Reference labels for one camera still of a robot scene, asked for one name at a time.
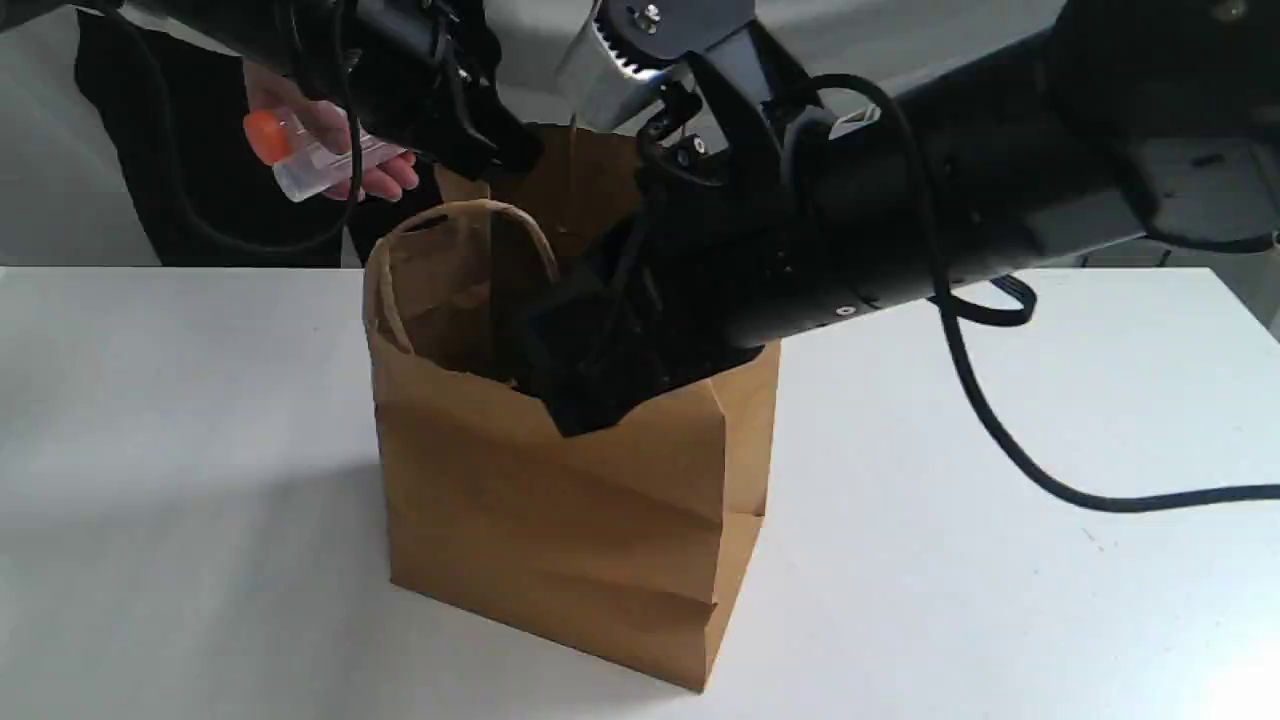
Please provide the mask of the person's hand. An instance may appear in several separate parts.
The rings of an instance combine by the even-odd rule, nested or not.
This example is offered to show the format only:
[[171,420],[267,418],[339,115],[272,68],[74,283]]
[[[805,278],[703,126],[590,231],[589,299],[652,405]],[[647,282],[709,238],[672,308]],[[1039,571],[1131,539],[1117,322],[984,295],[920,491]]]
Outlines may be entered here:
[[[285,109],[330,152],[343,155],[352,151],[348,122],[337,105],[308,99],[292,79],[260,64],[243,60],[242,70],[250,110]],[[365,167],[358,196],[401,201],[406,192],[420,186],[415,163],[413,152],[401,152],[379,165]]]

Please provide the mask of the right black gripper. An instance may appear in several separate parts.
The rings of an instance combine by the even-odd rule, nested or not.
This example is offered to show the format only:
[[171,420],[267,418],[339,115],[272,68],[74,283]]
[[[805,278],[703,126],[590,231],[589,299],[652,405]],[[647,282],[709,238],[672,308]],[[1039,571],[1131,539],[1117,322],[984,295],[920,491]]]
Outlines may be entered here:
[[521,388],[564,438],[616,427],[646,401],[764,351],[728,345],[660,284],[645,250],[645,222],[626,218],[515,314]]

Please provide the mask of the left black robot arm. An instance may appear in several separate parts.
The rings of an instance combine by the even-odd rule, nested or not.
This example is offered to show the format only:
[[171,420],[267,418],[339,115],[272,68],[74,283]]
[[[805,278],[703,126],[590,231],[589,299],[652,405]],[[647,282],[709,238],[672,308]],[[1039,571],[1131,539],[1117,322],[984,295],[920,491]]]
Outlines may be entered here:
[[541,141],[500,100],[500,44],[480,1],[81,1],[123,31],[148,83],[154,147],[183,186],[160,65],[131,15],[172,20],[355,111],[361,126],[458,176],[526,172]]

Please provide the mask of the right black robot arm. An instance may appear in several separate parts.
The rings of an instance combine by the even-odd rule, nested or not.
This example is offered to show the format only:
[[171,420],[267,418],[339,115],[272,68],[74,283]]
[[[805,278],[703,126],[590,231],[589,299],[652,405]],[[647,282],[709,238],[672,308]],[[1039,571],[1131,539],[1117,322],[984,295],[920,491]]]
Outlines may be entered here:
[[[1144,236],[1277,233],[1277,4],[1069,1],[1046,29],[899,94],[952,286]],[[835,135],[751,1],[603,1],[566,58],[588,120],[639,131],[639,208],[511,331],[563,436],[791,336],[934,293],[919,178],[882,111]]]

